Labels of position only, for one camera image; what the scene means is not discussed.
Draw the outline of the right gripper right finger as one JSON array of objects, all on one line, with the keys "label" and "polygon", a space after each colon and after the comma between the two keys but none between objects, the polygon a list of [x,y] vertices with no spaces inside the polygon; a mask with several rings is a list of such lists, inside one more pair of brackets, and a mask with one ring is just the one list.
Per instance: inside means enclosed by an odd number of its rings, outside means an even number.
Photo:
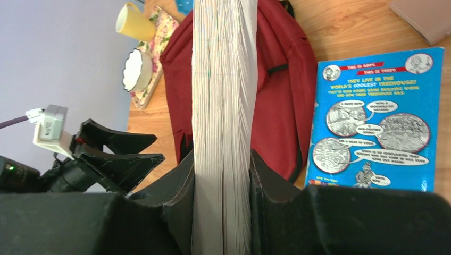
[{"label": "right gripper right finger", "polygon": [[433,193],[299,189],[252,150],[252,254],[450,254],[450,205]]}]

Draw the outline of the red backpack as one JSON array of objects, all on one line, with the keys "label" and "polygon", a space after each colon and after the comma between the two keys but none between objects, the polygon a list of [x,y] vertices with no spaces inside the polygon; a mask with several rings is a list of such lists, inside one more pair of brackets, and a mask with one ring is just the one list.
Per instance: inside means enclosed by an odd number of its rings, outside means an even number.
[{"label": "red backpack", "polygon": [[[160,55],[177,162],[193,148],[192,37],[189,14]],[[305,32],[280,1],[258,2],[256,39],[258,87],[251,147],[271,169],[294,182],[307,160],[318,63]]]}]

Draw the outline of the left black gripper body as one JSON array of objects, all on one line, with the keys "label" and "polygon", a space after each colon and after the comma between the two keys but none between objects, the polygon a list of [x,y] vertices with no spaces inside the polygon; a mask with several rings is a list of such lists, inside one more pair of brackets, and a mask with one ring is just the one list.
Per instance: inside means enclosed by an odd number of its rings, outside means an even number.
[{"label": "left black gripper body", "polygon": [[42,181],[40,192],[86,192],[100,181],[100,176],[82,161],[70,157],[61,160],[58,155],[53,157],[52,168],[39,178]]}]

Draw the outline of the yellow illustrated book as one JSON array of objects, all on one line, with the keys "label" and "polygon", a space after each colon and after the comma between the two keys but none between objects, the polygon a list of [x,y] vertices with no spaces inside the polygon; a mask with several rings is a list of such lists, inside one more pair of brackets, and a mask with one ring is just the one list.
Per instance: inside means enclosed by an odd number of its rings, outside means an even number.
[{"label": "yellow illustrated book", "polygon": [[250,254],[257,1],[195,1],[193,254]]}]

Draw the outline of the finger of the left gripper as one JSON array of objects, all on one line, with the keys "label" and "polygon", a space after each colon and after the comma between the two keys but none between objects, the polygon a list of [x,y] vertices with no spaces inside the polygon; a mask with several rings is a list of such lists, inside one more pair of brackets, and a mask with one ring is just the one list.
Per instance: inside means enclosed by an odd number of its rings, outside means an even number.
[{"label": "finger of the left gripper", "polygon": [[106,153],[87,144],[77,145],[74,159],[78,167],[106,191],[128,194],[160,163],[162,154],[143,154],[145,146],[120,146]]},{"label": "finger of the left gripper", "polygon": [[129,133],[109,129],[92,119],[84,121],[76,134],[77,145],[88,145],[103,150],[108,147],[114,154],[137,154],[157,140],[153,134]]}]

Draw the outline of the blue comic book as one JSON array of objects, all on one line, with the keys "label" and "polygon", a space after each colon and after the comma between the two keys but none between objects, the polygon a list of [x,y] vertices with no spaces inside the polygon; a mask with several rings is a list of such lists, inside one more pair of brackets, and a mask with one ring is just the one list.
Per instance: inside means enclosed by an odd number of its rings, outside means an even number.
[{"label": "blue comic book", "polygon": [[305,185],[433,191],[444,51],[319,62]]}]

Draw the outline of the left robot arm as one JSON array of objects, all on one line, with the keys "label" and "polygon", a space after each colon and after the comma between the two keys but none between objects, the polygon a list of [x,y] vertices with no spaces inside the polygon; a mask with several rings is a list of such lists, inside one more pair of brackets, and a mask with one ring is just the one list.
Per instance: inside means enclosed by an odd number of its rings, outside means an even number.
[{"label": "left robot arm", "polygon": [[1,157],[1,193],[85,192],[98,183],[125,196],[165,160],[162,154],[142,152],[155,135],[111,130],[92,119],[69,138],[73,157],[55,159],[44,174]]}]

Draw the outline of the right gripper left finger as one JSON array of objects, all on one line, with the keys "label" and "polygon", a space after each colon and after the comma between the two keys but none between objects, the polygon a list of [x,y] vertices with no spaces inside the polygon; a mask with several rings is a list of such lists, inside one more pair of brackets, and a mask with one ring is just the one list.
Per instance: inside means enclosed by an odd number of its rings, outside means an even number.
[{"label": "right gripper left finger", "polygon": [[126,198],[1,195],[1,254],[190,254],[194,156]]}]

